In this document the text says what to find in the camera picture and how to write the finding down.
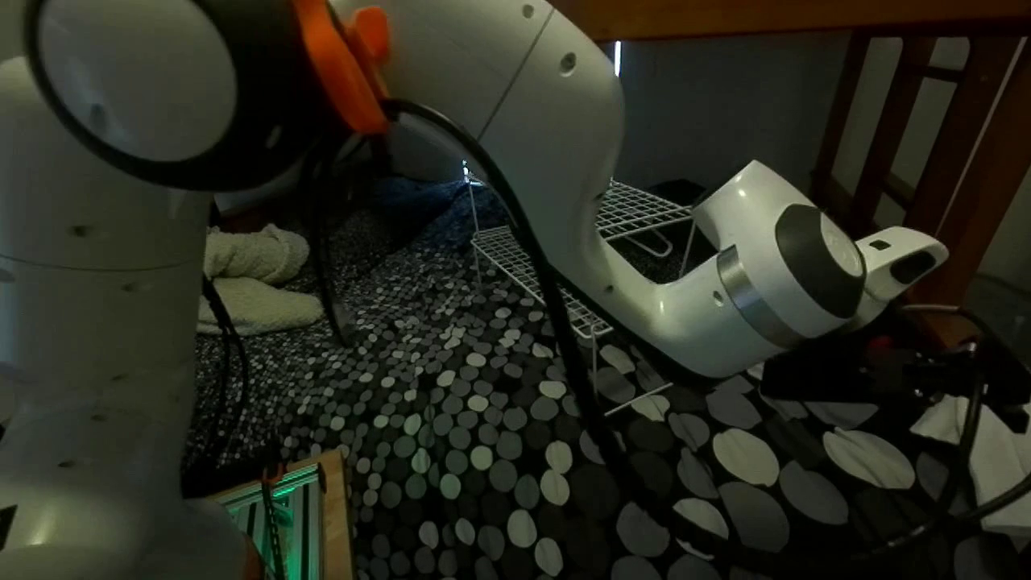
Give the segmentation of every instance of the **black cable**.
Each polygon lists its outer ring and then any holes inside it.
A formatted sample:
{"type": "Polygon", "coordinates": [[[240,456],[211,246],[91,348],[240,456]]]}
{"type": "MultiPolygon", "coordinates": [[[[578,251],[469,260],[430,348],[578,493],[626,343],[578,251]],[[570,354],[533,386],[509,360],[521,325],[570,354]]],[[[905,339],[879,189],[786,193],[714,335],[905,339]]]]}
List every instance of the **black cable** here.
{"type": "MultiPolygon", "coordinates": [[[[984,339],[1004,344],[1004,339],[996,335],[996,330],[987,319],[979,319],[975,308],[964,308],[954,303],[905,303],[900,314],[962,316],[962,319],[975,323],[984,333],[984,339]]],[[[969,391],[966,418],[964,418],[964,433],[962,433],[962,444],[956,444],[956,463],[938,495],[941,508],[952,508],[956,491],[969,481],[969,454],[975,454],[975,442],[978,442],[979,411],[987,405],[984,394],[987,394],[987,386],[978,381],[978,386],[969,391]]],[[[998,493],[996,500],[956,517],[956,522],[952,522],[952,526],[969,529],[969,526],[978,526],[978,519],[1006,508],[1009,504],[1022,500],[1026,493],[1031,493],[1031,478],[1018,481],[1011,491],[998,493]]]]}
{"type": "MultiPolygon", "coordinates": [[[[355,154],[361,154],[368,146],[368,139],[361,139],[341,163],[350,163],[355,154]]],[[[297,189],[301,195],[310,199],[310,249],[312,249],[312,270],[316,270],[316,286],[319,286],[319,303],[323,303],[323,314],[327,314],[327,323],[330,323],[330,333],[339,344],[350,344],[346,339],[346,330],[341,330],[341,319],[336,314],[336,286],[332,286],[332,277],[330,277],[330,237],[327,237],[327,206],[323,206],[323,183],[327,177],[332,177],[332,169],[339,163],[339,152],[341,152],[341,139],[339,134],[330,134],[323,139],[310,159],[302,160],[301,169],[301,180],[297,180],[297,189]]]]}
{"type": "Polygon", "coordinates": [[[213,478],[220,469],[220,462],[241,422],[241,411],[245,405],[253,402],[253,360],[248,360],[248,348],[245,343],[240,339],[236,333],[236,323],[217,290],[217,285],[211,277],[203,277],[203,301],[211,303],[220,330],[224,330],[224,374],[220,374],[220,402],[217,402],[217,411],[213,411],[213,422],[211,422],[211,436],[203,442],[203,450],[197,456],[197,463],[186,469],[183,478],[183,491],[186,495],[203,495],[211,493],[213,488],[213,478]],[[240,381],[241,381],[241,391],[240,391],[240,402],[234,408],[234,418],[230,418],[230,430],[220,436],[220,425],[224,425],[224,411],[227,411],[227,391],[230,391],[230,381],[234,381],[234,350],[240,354],[240,381]]]}
{"type": "Polygon", "coordinates": [[[699,550],[709,550],[717,555],[720,560],[733,560],[733,563],[740,563],[740,568],[752,568],[752,570],[760,570],[760,575],[778,575],[778,578],[859,578],[859,575],[866,575],[870,568],[876,563],[887,563],[889,556],[895,556],[900,550],[905,548],[917,548],[923,537],[929,537],[932,532],[943,529],[943,522],[952,519],[934,519],[929,526],[919,526],[912,529],[910,535],[900,535],[875,550],[859,550],[859,555],[771,555],[771,550],[757,550],[757,548],[744,548],[744,545],[735,545],[729,537],[720,537],[706,529],[699,529],[698,522],[685,519],[674,511],[674,507],[660,504],[646,484],[642,478],[636,478],[636,468],[629,463],[623,444],[615,442],[615,436],[606,430],[606,418],[603,418],[603,408],[594,395],[594,382],[587,378],[587,364],[584,364],[584,354],[582,354],[582,344],[578,344],[578,335],[573,335],[573,325],[570,325],[570,316],[566,316],[566,305],[563,305],[563,296],[562,296],[562,270],[554,270],[544,258],[544,249],[538,246],[535,231],[533,231],[533,222],[514,189],[514,183],[506,180],[506,174],[495,163],[490,152],[463,128],[459,128],[447,116],[430,110],[430,106],[419,106],[419,102],[408,102],[408,101],[389,101],[387,102],[387,113],[396,118],[396,116],[417,116],[430,125],[437,125],[440,132],[446,132],[447,139],[455,139],[477,163],[482,171],[487,174],[487,180],[495,183],[495,189],[504,195],[514,222],[515,222],[515,235],[521,237],[525,246],[525,253],[535,266],[535,277],[538,277],[538,286],[541,286],[541,296],[544,296],[544,305],[548,305],[548,316],[550,316],[550,325],[554,325],[554,343],[559,343],[559,350],[563,359],[563,366],[566,366],[566,381],[573,386],[573,395],[578,395],[578,405],[582,405],[582,415],[584,415],[584,430],[590,433],[590,439],[599,444],[606,463],[608,463],[608,474],[620,481],[620,488],[660,526],[667,526],[680,540],[699,548],[699,550]]]}

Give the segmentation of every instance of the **floor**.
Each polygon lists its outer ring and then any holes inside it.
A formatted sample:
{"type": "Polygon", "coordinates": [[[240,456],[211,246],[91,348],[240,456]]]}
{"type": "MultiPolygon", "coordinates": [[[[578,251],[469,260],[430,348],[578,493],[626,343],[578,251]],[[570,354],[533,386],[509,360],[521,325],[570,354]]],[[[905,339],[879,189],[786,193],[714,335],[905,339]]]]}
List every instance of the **floor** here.
{"type": "MultiPolygon", "coordinates": [[[[763,578],[626,495],[582,425],[544,314],[477,266],[463,208],[350,280],[350,323],[350,348],[327,325],[248,339],[256,394],[230,462],[341,447],[361,578],[763,578]]],[[[217,343],[203,348],[211,394],[217,343]]],[[[934,517],[949,450],[889,408],[767,401],[756,378],[699,391],[626,343],[599,344],[594,381],[636,478],[720,537],[847,556],[934,517]]],[[[876,578],[917,575],[1022,578],[1022,563],[978,535],[876,578]]]]}

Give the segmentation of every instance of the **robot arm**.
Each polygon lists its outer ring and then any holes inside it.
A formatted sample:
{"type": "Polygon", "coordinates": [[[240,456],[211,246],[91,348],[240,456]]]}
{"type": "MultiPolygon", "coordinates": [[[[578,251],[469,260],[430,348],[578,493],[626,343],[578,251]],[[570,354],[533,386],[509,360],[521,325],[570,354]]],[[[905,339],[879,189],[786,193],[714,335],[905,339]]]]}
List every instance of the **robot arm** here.
{"type": "Polygon", "coordinates": [[[323,0],[30,4],[34,74],[0,63],[0,391],[19,395],[0,442],[0,578],[240,575],[234,529],[178,493],[208,195],[162,186],[256,186],[327,125],[383,125],[365,110],[371,63],[389,98],[477,134],[550,266],[694,374],[865,323],[943,260],[903,229],[859,249],[752,163],[698,206],[717,253],[652,285],[598,231],[623,89],[578,25],[544,0],[383,0],[381,63],[346,54],[361,6],[336,0],[336,25],[323,0]],[[336,63],[351,77],[332,83],[336,63]]]}
{"type": "MultiPolygon", "coordinates": [[[[862,303],[865,319],[882,305],[866,290],[866,253],[760,163],[698,208],[720,251],[685,280],[652,285],[598,231],[623,89],[573,23],[544,0],[336,0],[350,38],[336,50],[359,60],[351,25],[368,6],[389,23],[389,60],[376,60],[389,98],[437,106],[477,134],[550,266],[680,366],[727,378],[855,323],[862,303]]],[[[341,113],[339,83],[361,83],[323,74],[310,25],[330,17],[319,0],[35,0],[30,50],[60,116],[117,169],[169,186],[248,186],[283,171],[332,106],[341,113]]],[[[949,253],[926,235],[895,243],[900,258],[926,253],[903,286],[949,253]]]]}

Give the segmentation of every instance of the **wooden furniture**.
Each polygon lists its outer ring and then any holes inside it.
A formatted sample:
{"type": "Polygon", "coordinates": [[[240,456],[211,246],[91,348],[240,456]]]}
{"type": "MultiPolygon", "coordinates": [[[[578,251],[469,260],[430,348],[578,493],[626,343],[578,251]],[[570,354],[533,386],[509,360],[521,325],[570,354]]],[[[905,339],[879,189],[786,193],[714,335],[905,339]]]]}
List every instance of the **wooden furniture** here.
{"type": "Polygon", "coordinates": [[[966,285],[1031,169],[1031,50],[1022,36],[966,36],[964,68],[934,68],[934,36],[905,36],[895,77],[889,83],[862,183],[847,193],[831,169],[839,159],[852,98],[870,36],[859,36],[830,118],[825,148],[817,169],[812,195],[855,235],[875,229],[875,213],[889,195],[905,213],[905,226],[938,235],[952,260],[929,277],[917,296],[929,303],[962,303],[966,285]],[[919,183],[893,174],[905,125],[923,83],[934,77],[954,83],[954,101],[934,134],[919,183]]]}
{"type": "Polygon", "coordinates": [[[817,30],[1029,30],[1031,0],[554,0],[594,38],[817,30]]]}
{"type": "Polygon", "coordinates": [[[554,0],[594,38],[688,38],[688,36],[757,36],[757,32],[855,32],[839,88],[839,106],[830,118],[825,152],[817,163],[817,195],[839,213],[855,231],[870,229],[876,195],[905,195],[910,226],[941,235],[954,258],[923,285],[923,301],[956,303],[978,273],[984,251],[1004,222],[1016,186],[1031,160],[1031,63],[1029,54],[1011,77],[1004,102],[992,92],[1009,72],[1009,54],[1031,32],[1031,0],[554,0]],[[870,36],[903,32],[905,68],[900,68],[889,106],[882,110],[876,141],[859,195],[843,195],[830,180],[847,102],[870,36]],[[929,68],[934,36],[975,36],[966,72],[929,68]],[[954,79],[956,98],[932,152],[923,183],[910,186],[889,174],[905,118],[923,88],[923,74],[954,79]]]}
{"type": "MultiPolygon", "coordinates": [[[[355,578],[355,556],[351,556],[351,517],[350,517],[350,474],[346,474],[346,456],[339,450],[327,450],[327,454],[312,454],[301,463],[289,463],[288,474],[316,474],[316,488],[319,488],[319,519],[316,526],[323,526],[323,545],[316,548],[316,555],[323,556],[323,575],[319,578],[332,578],[332,580],[351,580],[355,578]]],[[[217,495],[211,495],[213,507],[230,508],[234,504],[256,504],[253,495],[258,495],[263,484],[241,484],[234,491],[224,491],[217,495]]],[[[241,532],[253,540],[265,537],[265,529],[258,522],[241,526],[241,532]]],[[[265,578],[263,560],[248,560],[248,578],[265,578]]]]}

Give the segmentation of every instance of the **white robot link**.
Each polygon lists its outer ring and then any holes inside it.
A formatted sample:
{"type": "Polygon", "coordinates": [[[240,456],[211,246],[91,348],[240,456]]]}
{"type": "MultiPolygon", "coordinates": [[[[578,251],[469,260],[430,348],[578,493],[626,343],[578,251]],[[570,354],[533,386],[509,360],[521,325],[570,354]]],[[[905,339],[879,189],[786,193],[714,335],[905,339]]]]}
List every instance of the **white robot link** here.
{"type": "Polygon", "coordinates": [[[371,49],[350,30],[371,10],[389,60],[371,79],[359,57],[355,88],[477,134],[550,266],[694,374],[870,323],[949,258],[910,229],[859,246],[748,163],[694,213],[717,253],[652,285],[594,219],[620,79],[544,0],[34,0],[25,57],[0,63],[0,578],[245,575],[241,535],[178,491],[211,189],[371,118],[339,110],[355,60],[327,50],[371,49]]]}

